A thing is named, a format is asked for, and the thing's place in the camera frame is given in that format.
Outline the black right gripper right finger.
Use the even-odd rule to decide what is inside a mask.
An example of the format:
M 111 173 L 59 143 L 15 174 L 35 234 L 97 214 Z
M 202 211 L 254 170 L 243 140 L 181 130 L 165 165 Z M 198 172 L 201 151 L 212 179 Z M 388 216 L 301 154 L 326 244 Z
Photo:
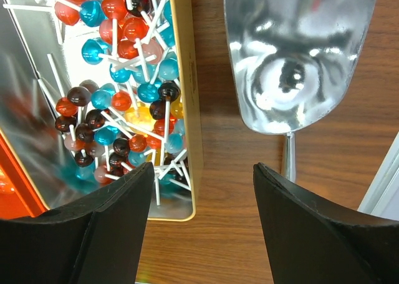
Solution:
M 398 222 L 341 206 L 258 163 L 253 185 L 274 283 L 398 283 Z

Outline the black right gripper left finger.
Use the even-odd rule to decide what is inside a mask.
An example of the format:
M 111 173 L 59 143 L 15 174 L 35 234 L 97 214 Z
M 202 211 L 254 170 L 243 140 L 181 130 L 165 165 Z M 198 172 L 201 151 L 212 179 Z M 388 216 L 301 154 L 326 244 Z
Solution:
M 153 192 L 139 167 L 42 215 L 1 221 L 2 283 L 134 283 Z

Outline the orange tin of lollipops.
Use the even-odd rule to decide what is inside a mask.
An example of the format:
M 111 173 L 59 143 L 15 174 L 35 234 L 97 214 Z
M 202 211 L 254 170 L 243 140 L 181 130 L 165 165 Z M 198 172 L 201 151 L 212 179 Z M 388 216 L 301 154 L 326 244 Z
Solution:
M 1 133 L 1 218 L 37 217 L 48 211 L 15 150 Z

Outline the gold tin of lollipops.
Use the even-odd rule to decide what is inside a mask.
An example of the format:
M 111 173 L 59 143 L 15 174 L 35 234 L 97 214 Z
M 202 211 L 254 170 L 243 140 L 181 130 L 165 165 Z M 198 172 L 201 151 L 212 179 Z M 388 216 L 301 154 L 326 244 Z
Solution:
M 48 210 L 150 162 L 149 219 L 192 219 L 191 0 L 1 0 L 1 133 Z

